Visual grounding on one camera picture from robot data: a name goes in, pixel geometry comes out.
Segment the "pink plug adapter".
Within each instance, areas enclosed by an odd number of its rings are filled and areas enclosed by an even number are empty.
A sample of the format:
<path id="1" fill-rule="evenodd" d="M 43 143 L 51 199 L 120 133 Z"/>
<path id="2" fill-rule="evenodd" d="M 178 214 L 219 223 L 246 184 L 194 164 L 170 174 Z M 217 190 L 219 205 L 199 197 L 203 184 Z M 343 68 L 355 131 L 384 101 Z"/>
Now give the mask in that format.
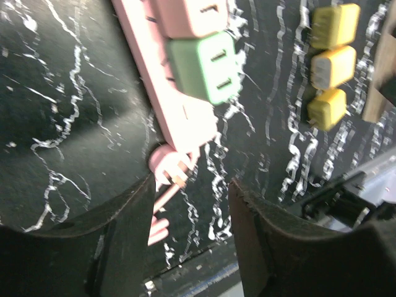
<path id="1" fill-rule="evenodd" d="M 157 0 L 151 2 L 164 36 L 202 38 L 226 29 L 228 6 L 222 1 Z"/>

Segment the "yellow plug adapter three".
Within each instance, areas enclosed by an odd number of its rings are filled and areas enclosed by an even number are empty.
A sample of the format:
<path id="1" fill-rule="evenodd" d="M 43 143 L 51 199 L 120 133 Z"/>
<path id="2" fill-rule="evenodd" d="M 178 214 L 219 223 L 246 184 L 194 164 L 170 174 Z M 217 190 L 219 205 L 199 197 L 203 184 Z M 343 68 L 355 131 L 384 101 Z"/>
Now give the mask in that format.
<path id="1" fill-rule="evenodd" d="M 339 89 L 324 91 L 307 107 L 309 123 L 322 131 L 330 131 L 347 111 L 347 95 Z"/>

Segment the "yellow plug adapter one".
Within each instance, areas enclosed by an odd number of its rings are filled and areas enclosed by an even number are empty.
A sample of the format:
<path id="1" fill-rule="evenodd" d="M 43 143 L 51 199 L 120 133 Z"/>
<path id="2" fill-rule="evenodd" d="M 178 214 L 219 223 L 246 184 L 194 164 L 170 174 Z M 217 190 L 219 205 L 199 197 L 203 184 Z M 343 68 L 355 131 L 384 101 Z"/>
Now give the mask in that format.
<path id="1" fill-rule="evenodd" d="M 312 15 L 311 46 L 332 50 L 356 38 L 361 8 L 355 3 L 318 7 Z"/>

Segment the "pink power strip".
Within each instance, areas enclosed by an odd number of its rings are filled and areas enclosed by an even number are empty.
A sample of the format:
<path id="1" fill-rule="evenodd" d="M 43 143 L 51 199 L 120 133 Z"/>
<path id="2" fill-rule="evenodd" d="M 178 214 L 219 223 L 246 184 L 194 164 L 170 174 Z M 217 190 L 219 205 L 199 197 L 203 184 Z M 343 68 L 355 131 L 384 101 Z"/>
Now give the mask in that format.
<path id="1" fill-rule="evenodd" d="M 213 106 L 176 88 L 151 2 L 113 1 L 113 6 L 165 141 L 182 153 L 211 141 L 217 133 Z"/>

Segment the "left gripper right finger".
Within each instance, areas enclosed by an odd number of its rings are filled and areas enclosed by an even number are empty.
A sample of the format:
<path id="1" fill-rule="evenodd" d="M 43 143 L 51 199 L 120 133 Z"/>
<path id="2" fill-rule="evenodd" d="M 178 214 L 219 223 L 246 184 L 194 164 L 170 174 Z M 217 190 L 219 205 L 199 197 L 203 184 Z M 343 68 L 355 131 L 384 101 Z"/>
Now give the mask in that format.
<path id="1" fill-rule="evenodd" d="M 395 295 L 395 220 L 333 231 L 261 199 L 235 179 L 228 202 L 245 296 Z"/>

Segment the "green plug adapter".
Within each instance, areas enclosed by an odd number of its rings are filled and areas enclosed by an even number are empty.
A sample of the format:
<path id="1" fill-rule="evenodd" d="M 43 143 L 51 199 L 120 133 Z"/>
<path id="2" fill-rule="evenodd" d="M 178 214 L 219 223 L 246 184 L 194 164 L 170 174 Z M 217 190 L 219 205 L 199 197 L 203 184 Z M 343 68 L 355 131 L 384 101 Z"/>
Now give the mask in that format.
<path id="1" fill-rule="evenodd" d="M 241 86 L 234 40 L 226 31 L 204 38 L 169 39 L 166 43 L 176 88 L 190 97 L 220 105 Z"/>

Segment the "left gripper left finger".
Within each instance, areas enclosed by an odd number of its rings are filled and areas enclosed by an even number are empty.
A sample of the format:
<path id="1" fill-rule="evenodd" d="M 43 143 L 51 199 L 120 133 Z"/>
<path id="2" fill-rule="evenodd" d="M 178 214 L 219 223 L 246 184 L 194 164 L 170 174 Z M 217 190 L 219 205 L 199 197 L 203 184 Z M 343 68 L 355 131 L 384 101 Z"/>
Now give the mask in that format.
<path id="1" fill-rule="evenodd" d="M 155 200 L 147 176 L 47 231 L 1 228 L 2 296 L 138 296 Z"/>

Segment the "yellow plug adapter two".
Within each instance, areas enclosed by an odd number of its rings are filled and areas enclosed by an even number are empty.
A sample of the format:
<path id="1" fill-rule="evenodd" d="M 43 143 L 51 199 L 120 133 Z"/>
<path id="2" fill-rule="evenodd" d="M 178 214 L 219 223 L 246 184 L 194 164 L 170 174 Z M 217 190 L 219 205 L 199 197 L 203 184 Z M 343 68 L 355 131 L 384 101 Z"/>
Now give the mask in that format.
<path id="1" fill-rule="evenodd" d="M 354 77 L 356 50 L 343 46 L 315 55 L 311 60 L 311 84 L 318 90 L 330 90 Z"/>

